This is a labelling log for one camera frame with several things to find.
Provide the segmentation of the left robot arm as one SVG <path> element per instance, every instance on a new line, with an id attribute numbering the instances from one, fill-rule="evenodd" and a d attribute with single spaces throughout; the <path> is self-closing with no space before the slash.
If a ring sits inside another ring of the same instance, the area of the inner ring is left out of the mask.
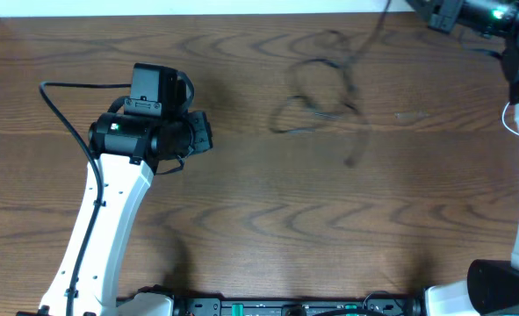
<path id="1" fill-rule="evenodd" d="M 52 101 L 88 160 L 76 223 L 38 315 L 181 315 L 156 290 L 118 300 L 119 274 L 133 223 L 162 161 L 186 159 L 213 146 L 202 111 L 190 111 L 195 89 L 181 70 L 147 63 L 133 67 L 129 95 L 117 98 L 91 124 L 84 140 Z"/>

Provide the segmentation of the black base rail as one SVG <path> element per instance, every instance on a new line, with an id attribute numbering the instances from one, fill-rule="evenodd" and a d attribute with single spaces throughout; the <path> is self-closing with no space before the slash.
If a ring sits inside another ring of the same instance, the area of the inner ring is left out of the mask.
<path id="1" fill-rule="evenodd" d="M 161 285 L 141 293 L 164 295 L 173 300 L 173 315 L 185 316 L 313 316 L 338 310 L 341 315 L 424 316 L 421 297 L 373 291 L 364 298 L 226 298 L 221 294 L 173 291 Z"/>

